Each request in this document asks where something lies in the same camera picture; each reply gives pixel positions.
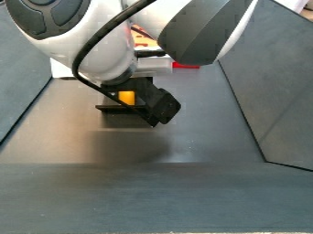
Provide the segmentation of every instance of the metal bracket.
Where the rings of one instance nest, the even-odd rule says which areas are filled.
[[[130,108],[120,105],[96,105],[96,109],[106,113],[135,113],[132,109],[136,109],[153,127],[159,122],[167,124],[181,109],[181,104],[171,93],[154,86],[153,77],[130,78],[118,85],[102,84],[102,89],[111,93],[134,91],[136,98],[142,100],[143,104],[136,103]]]

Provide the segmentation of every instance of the yellow part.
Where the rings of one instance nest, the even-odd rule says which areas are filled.
[[[119,91],[119,99],[127,105],[135,105],[135,92],[134,91]]]

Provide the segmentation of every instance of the dark gray surface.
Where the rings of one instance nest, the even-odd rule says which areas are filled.
[[[313,174],[264,162],[221,67],[155,83],[183,108],[154,129],[51,83],[0,151],[0,231],[313,231]]]
[[[29,44],[0,5],[0,143],[50,77],[48,57]]]
[[[262,162],[219,65],[179,69],[155,84],[182,110],[151,129],[136,116],[103,115],[94,108],[103,96],[86,85],[55,80],[0,163]]]
[[[221,59],[268,161],[313,169],[313,24],[270,0]]]

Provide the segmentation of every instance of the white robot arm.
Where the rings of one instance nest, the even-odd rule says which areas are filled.
[[[108,86],[124,83],[136,69],[138,57],[131,24],[139,24],[149,31],[165,53],[177,62],[202,66],[213,63],[231,48],[246,27],[258,0],[5,2],[8,12],[28,40],[68,68],[72,68],[79,60],[79,52],[88,47],[91,37],[96,40],[95,34],[103,25],[114,26],[106,37],[99,37],[78,68],[79,74]],[[124,17],[126,20],[118,22],[116,16]],[[162,100],[165,106],[178,105],[170,100]],[[170,112],[173,113],[167,114],[162,123],[167,123],[177,113],[173,110]]]

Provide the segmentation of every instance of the black cable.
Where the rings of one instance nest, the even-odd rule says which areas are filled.
[[[106,35],[114,30],[114,28],[127,20],[135,13],[138,13],[143,8],[146,8],[150,4],[153,4],[157,0],[139,0],[135,2],[130,7],[127,7],[106,24],[104,26],[96,31],[92,38],[84,44],[82,50],[79,51],[74,64],[72,64],[72,73],[78,80],[90,86],[92,89],[103,93],[111,100],[114,100],[118,104],[123,107],[131,109],[143,119],[147,119],[145,114],[138,111],[132,106],[127,105],[123,101],[120,101],[110,92],[104,91],[102,87],[91,83],[79,75],[79,65],[84,60],[86,56],[91,52],[95,45],[100,42],[100,40],[106,37]]]
[[[143,37],[147,37],[149,39],[155,40],[155,39],[151,37],[151,35],[150,35],[149,33],[143,32],[139,28],[131,27],[131,29],[132,29],[138,34],[141,34]]]

